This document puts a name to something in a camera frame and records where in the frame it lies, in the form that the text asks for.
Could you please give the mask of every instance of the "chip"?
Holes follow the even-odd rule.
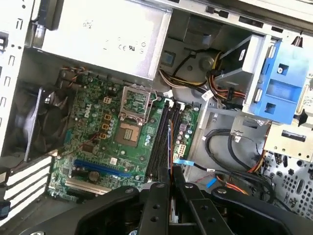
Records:
[[[84,152],[92,153],[93,152],[93,146],[92,145],[88,145],[88,144],[84,144],[83,147],[82,147],[82,150]]]
[[[179,126],[179,130],[180,130],[180,131],[186,131],[186,129],[187,129],[187,125],[185,125],[185,124],[181,124],[181,125]]]
[[[69,169],[68,169],[68,168],[63,168],[62,173],[63,173],[64,175],[68,175]]]
[[[116,142],[131,147],[137,147],[141,132],[141,126],[121,122],[116,132]]]

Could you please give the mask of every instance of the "wire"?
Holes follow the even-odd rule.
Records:
[[[293,211],[292,211],[283,201],[281,201],[281,200],[278,199],[277,197],[275,197],[275,200],[276,200],[277,202],[279,202],[279,203],[283,206],[283,208],[285,208],[287,211],[293,213]]]
[[[196,56],[198,53],[203,53],[203,52],[208,52],[209,50],[211,50],[210,48],[209,49],[199,49],[199,50],[195,50],[193,51],[194,54],[189,54],[186,58],[184,58],[181,63],[176,67],[174,73],[173,73],[173,77],[176,76],[177,72],[180,70],[180,68],[193,56]]]
[[[265,134],[264,146],[265,146],[266,141],[268,139],[268,133],[269,133],[270,127],[271,127],[271,123],[269,124],[268,129],[267,129],[266,134]],[[266,154],[266,151],[263,150],[259,162],[253,168],[251,168],[248,172],[250,172],[250,173],[251,172],[257,172],[261,168],[263,161],[265,159],[265,154]]]
[[[240,161],[237,156],[234,153],[233,147],[232,147],[232,141],[233,141],[233,136],[230,134],[230,130],[229,130],[229,136],[228,136],[228,141],[227,141],[227,148],[228,151],[231,155],[231,157],[239,164],[241,165],[243,168],[245,168],[246,170],[251,169],[251,167],[249,167],[247,164],[243,163],[242,161]]]
[[[223,172],[224,174],[227,174],[227,175],[234,175],[234,176],[237,176],[237,177],[240,177],[240,178],[244,178],[244,179],[248,179],[249,181],[251,182],[254,182],[254,183],[257,183],[257,184],[260,184],[262,185],[263,187],[265,187],[267,190],[268,190],[268,194],[269,194],[269,200],[268,202],[269,203],[273,203],[274,201],[274,198],[275,198],[275,192],[273,190],[273,188],[271,187],[271,185],[263,178],[259,177],[259,176],[256,176],[256,175],[252,175],[250,173],[247,173],[247,172],[240,172],[240,171],[236,171],[236,170],[233,170],[231,167],[227,166],[226,164],[220,162],[216,156],[211,152],[210,150],[210,141],[211,139],[214,137],[214,136],[228,136],[228,129],[217,129],[217,130],[213,130],[211,132],[209,132],[205,137],[205,150],[207,152],[207,154],[209,155],[209,157],[216,163],[218,164],[219,166],[221,166],[222,168],[226,169],[229,171],[228,172]]]
[[[76,75],[71,79],[71,82],[68,84],[68,88],[70,88],[74,82],[76,81],[78,75],[86,72],[86,68],[83,67],[83,66],[79,66],[79,67],[67,67],[67,66],[63,66],[62,67],[62,70],[66,70],[66,71],[71,71],[71,72],[74,72]]]
[[[218,181],[222,182],[223,184],[225,184],[228,188],[232,188],[238,192],[242,192],[245,195],[249,195],[246,191],[244,191],[243,189],[239,188],[236,185],[230,184],[228,182],[223,181],[222,179],[220,179],[218,176],[216,176],[216,178],[218,179]]]

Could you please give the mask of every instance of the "black ram slot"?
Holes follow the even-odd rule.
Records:
[[[156,132],[156,139],[154,141],[154,145],[152,147],[149,162],[147,165],[147,170],[145,174],[146,181],[152,176],[154,168],[157,167],[159,146],[162,143],[162,138],[164,135],[164,131],[166,130],[167,127],[169,114],[170,114],[169,104],[166,103],[163,108],[160,123]]]
[[[176,131],[179,128],[179,120],[180,120],[180,114],[181,114],[181,110],[180,110],[180,105],[176,105],[175,109],[173,110],[173,112],[171,113],[171,120],[173,122],[173,131],[174,131],[174,136]],[[165,146],[165,151],[163,151],[163,156],[161,158],[161,162],[159,166],[166,166],[168,165],[168,153],[167,153],[167,141],[168,138],[166,138],[166,146]]]
[[[169,115],[169,117],[167,118],[167,121],[166,121],[166,124],[164,126],[164,133],[163,134],[163,138],[161,141],[161,143],[158,145],[158,158],[157,158],[157,162],[156,162],[156,167],[153,168],[153,171],[152,171],[152,175],[151,178],[153,180],[156,180],[157,177],[158,177],[158,169],[161,167],[161,166],[167,166],[168,165],[168,151],[167,151],[167,141],[168,141],[168,120],[172,120],[173,122],[173,130],[175,132],[175,130],[177,130],[178,128],[178,125],[179,125],[179,119],[180,119],[180,114],[181,114],[181,111],[180,111],[180,104],[175,104],[174,108],[171,110],[171,113]]]

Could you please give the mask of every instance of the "screw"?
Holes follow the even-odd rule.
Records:
[[[164,184],[158,184],[156,187],[157,188],[164,188]]]
[[[218,189],[217,192],[221,193],[221,194],[227,193],[227,191],[225,189],[223,189],[223,188]]]
[[[279,67],[278,70],[277,70],[277,72],[278,72],[279,74],[282,74],[283,71],[284,71],[284,70],[283,70],[283,68],[281,68],[281,67]]]
[[[127,189],[125,192],[126,192],[126,193],[131,193],[131,192],[133,192],[133,189],[132,189],[132,188],[129,188],[129,189]]]
[[[217,122],[217,117],[219,116],[219,114],[214,114],[213,118],[212,118],[212,122]]]
[[[185,184],[185,188],[193,188],[194,186],[192,184]]]

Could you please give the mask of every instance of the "ram slot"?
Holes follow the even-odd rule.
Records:
[[[178,128],[179,128],[179,120],[180,120],[180,115],[181,115],[181,110],[180,110],[180,105],[179,104],[176,104],[175,108],[173,109],[172,113],[171,113],[171,120],[173,122],[173,125],[174,125],[174,136],[175,136],[175,133],[178,131]],[[159,162],[159,165],[158,167],[161,167],[161,166],[166,166],[167,165],[167,145],[165,144],[164,146],[162,146],[164,148],[162,154],[161,154],[161,157],[160,157],[160,162]],[[154,172],[153,172],[153,176],[158,176],[158,170],[155,169]]]
[[[170,115],[170,107],[169,107],[169,104],[166,103],[163,108],[160,123],[156,132],[156,139],[154,141],[150,158],[149,158],[149,162],[147,165],[147,170],[145,174],[146,181],[148,181],[151,178],[154,168],[158,166],[159,146],[164,141],[164,135],[167,130],[167,123],[168,123],[169,115]]]

